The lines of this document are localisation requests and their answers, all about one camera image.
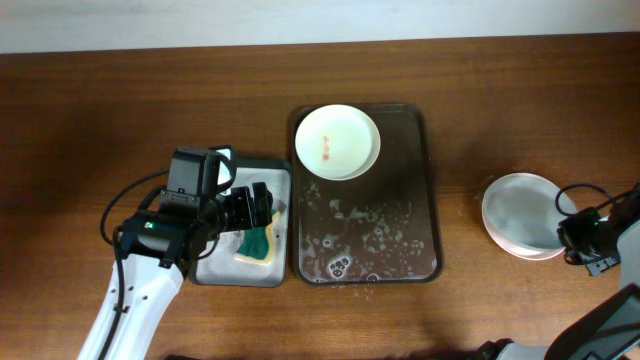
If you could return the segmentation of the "green yellow sponge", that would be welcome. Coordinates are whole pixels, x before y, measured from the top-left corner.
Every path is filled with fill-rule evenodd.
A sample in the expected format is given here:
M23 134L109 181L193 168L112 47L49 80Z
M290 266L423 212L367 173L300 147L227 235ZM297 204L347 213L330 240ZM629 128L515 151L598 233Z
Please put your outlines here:
M243 231L243 239L234 257L241 261L269 265L273 262L276 252L275 226L281 213L272 211L272 222L266 227L252 228Z

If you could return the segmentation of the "cream white plate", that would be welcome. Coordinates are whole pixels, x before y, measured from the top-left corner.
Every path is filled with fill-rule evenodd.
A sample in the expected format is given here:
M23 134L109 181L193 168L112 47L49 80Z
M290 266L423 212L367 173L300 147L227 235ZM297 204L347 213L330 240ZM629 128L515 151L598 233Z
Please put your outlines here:
M373 119L362 110L326 105L299 122L294 149L312 174L325 180L346 181L373 166L381 151L381 135Z

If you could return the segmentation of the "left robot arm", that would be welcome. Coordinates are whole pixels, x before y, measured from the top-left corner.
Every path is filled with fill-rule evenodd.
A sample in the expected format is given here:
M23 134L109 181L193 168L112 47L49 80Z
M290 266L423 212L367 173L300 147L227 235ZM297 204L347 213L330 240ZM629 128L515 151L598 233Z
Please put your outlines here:
M82 359L141 359L191 268L213 254L223 233L258 229L242 249L256 260L273 250L273 196L263 182L237 187L229 146L177 148L164 185L134 214L101 235L114 251L113 272Z

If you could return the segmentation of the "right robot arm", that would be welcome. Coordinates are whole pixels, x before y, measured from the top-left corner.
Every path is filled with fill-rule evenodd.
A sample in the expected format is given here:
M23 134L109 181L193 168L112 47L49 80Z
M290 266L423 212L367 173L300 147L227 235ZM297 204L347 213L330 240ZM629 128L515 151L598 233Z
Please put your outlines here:
M510 338L488 341L473 356L480 360L623 359L639 345L639 186L595 207L566 215L557 233L564 260L592 276L620 267L620 290L564 330L548 347Z

